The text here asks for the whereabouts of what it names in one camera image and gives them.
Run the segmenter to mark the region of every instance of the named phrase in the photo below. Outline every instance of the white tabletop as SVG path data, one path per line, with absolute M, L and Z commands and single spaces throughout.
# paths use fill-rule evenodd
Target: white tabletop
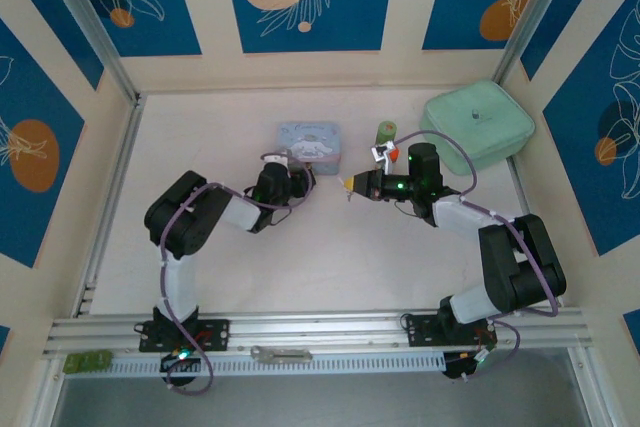
M 286 121 L 332 121 L 342 129 L 340 177 L 373 168 L 378 124 L 398 136 L 418 129 L 434 89 L 310 89 L 162 94 L 148 97 L 100 266 L 91 314 L 149 314 L 159 296 L 149 206 L 185 171 L 242 190 Z M 406 145 L 396 173 L 406 173 Z M 464 189 L 469 177 L 445 182 Z M 506 162 L 480 172 L 469 198 L 521 212 Z M 403 206 L 410 211 L 410 204 Z M 477 243 L 354 195 L 318 177 L 308 201 L 282 224 L 254 235 L 219 223 L 197 254 L 201 312 L 301 312 L 435 308 L 480 281 Z

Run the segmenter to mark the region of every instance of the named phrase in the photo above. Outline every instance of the mint green pouch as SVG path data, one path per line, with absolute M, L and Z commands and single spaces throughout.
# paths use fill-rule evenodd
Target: mint green pouch
M 477 170 L 518 152 L 535 131 L 533 119 L 499 85 L 481 80 L 429 100 L 420 121 L 458 142 Z M 471 173 L 464 157 L 446 140 L 425 135 L 442 162 L 457 175 Z

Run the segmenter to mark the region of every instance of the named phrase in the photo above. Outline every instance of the light blue tin box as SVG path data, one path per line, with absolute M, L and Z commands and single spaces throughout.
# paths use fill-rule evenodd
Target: light blue tin box
M 278 147 L 310 163 L 318 175 L 340 170 L 340 127 L 333 122 L 287 122 L 278 127 Z

